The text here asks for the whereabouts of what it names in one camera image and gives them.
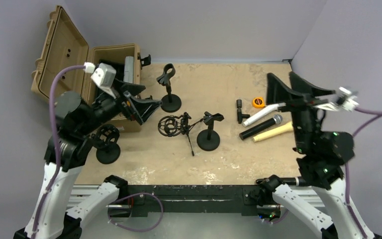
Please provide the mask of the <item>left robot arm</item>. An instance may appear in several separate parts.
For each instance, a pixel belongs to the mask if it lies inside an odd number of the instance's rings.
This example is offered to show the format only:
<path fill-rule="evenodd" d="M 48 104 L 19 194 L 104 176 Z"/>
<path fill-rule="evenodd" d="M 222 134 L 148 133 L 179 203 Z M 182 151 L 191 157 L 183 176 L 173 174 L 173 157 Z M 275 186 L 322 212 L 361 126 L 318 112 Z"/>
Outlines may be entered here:
<path fill-rule="evenodd" d="M 138 99 L 126 88 L 89 105 L 74 91 L 56 96 L 57 85 L 58 80 L 54 80 L 50 88 L 52 135 L 44 156 L 39 199 L 28 224 L 14 233 L 16 239 L 78 239 L 83 228 L 104 206 L 128 201 L 131 196 L 127 181 L 111 175 L 96 193 L 77 207 L 67 209 L 89 152 L 93 147 L 103 149 L 93 132 L 118 114 L 143 124 L 162 105 L 160 100 Z"/>

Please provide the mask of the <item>black condenser microphone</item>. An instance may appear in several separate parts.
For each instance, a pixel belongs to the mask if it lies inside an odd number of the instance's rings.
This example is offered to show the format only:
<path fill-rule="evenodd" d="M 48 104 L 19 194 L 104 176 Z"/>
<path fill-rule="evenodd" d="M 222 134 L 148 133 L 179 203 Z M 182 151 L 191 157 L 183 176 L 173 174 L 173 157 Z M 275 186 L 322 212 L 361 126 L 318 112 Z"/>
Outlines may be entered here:
<path fill-rule="evenodd" d="M 282 177 L 280 178 L 281 183 L 286 183 L 291 186 L 296 187 L 309 187 L 310 184 L 306 182 L 302 177 Z"/>

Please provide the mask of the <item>white wireless microphone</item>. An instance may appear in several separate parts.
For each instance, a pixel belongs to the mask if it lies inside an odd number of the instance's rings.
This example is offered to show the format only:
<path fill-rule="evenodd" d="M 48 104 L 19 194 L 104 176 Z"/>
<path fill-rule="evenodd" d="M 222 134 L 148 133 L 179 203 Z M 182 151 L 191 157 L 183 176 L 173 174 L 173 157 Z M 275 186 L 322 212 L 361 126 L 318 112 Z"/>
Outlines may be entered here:
<path fill-rule="evenodd" d="M 244 120 L 241 124 L 244 127 L 248 127 L 252 125 L 253 123 L 255 123 L 256 121 L 260 120 L 261 118 L 267 116 L 271 112 L 277 111 L 280 107 L 284 107 L 285 105 L 286 105 L 285 103 L 276 103 L 276 104 L 267 105 L 266 107 L 261 109 L 259 112 L 257 112 L 253 116 Z"/>

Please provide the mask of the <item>beige handheld microphone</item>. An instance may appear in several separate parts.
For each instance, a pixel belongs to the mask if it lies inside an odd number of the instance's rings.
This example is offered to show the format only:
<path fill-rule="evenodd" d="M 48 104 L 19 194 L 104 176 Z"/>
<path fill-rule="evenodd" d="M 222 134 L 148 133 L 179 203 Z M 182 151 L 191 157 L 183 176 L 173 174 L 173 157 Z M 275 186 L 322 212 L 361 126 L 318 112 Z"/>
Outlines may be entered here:
<path fill-rule="evenodd" d="M 271 129 L 269 131 L 260 133 L 254 137 L 252 137 L 253 142 L 260 142 L 278 135 L 281 135 L 283 133 L 291 132 L 293 131 L 293 123 L 288 122 L 282 126 L 279 126 L 277 128 Z"/>

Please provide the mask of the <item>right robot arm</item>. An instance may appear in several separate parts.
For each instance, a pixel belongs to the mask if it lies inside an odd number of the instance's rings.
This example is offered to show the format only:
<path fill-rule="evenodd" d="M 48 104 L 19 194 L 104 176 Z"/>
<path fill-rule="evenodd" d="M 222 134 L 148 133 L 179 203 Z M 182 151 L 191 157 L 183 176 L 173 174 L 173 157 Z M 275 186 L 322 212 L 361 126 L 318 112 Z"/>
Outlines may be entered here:
<path fill-rule="evenodd" d="M 362 220 L 348 192 L 342 167 L 354 156 L 354 139 L 348 132 L 323 131 L 319 111 L 352 111 L 357 107 L 356 93 L 340 87 L 317 87 L 294 72 L 290 85 L 275 74 L 267 75 L 269 105 L 289 112 L 295 139 L 296 160 L 301 177 L 319 196 L 323 213 L 293 192 L 280 177 L 272 175 L 260 184 L 259 206 L 279 204 L 305 223 L 319 239 L 377 239 Z"/>

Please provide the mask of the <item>black dynamic microphone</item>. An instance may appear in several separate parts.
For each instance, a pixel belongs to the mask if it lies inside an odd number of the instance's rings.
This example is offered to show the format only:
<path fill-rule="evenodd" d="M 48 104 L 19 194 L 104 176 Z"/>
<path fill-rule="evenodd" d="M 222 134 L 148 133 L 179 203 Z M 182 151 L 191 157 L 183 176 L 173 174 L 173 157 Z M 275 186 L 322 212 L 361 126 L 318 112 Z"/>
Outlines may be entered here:
<path fill-rule="evenodd" d="M 244 131 L 239 133 L 239 138 L 241 140 L 245 140 L 251 136 L 254 136 L 274 125 L 281 124 L 283 121 L 283 117 L 281 115 L 274 115 L 272 118 Z"/>

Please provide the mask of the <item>black mic stand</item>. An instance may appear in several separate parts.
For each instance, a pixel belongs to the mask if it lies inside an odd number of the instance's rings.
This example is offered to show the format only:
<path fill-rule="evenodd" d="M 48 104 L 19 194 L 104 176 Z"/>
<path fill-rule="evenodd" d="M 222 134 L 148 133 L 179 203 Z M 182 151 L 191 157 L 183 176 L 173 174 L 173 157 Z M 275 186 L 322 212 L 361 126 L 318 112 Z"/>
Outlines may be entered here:
<path fill-rule="evenodd" d="M 220 136 L 214 130 L 215 121 L 223 121 L 224 116 L 220 113 L 211 114 L 205 112 L 203 116 L 203 122 L 207 126 L 207 129 L 202 130 L 197 136 L 197 144 L 200 149 L 204 151 L 214 151 L 220 145 Z"/>
<path fill-rule="evenodd" d="M 96 158 L 102 164 L 114 163 L 121 154 L 120 146 L 117 144 L 119 130 L 112 124 L 102 125 L 91 134 L 91 139 L 96 148 Z"/>
<path fill-rule="evenodd" d="M 182 106 L 182 101 L 179 96 L 172 94 L 170 79 L 175 75 L 176 70 L 172 63 L 166 64 L 163 68 L 163 73 L 156 78 L 157 82 L 166 88 L 167 94 L 162 97 L 162 110 L 168 113 L 178 111 Z"/>

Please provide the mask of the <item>tripod shock mount stand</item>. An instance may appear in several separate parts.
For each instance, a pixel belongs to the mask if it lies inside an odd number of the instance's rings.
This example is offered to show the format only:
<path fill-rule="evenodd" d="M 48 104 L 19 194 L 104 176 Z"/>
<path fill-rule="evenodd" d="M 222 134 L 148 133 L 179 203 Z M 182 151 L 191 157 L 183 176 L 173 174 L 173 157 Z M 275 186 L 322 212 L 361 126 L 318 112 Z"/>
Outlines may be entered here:
<path fill-rule="evenodd" d="M 157 128 L 158 132 L 165 137 L 175 137 L 179 134 L 185 135 L 190 144 L 191 154 L 192 156 L 195 156 L 190 139 L 190 131 L 194 128 L 195 125 L 202 122 L 203 118 L 199 119 L 193 124 L 189 124 L 189 120 L 191 120 L 191 116 L 187 112 L 184 112 L 180 116 L 169 115 L 162 117 L 159 120 Z"/>

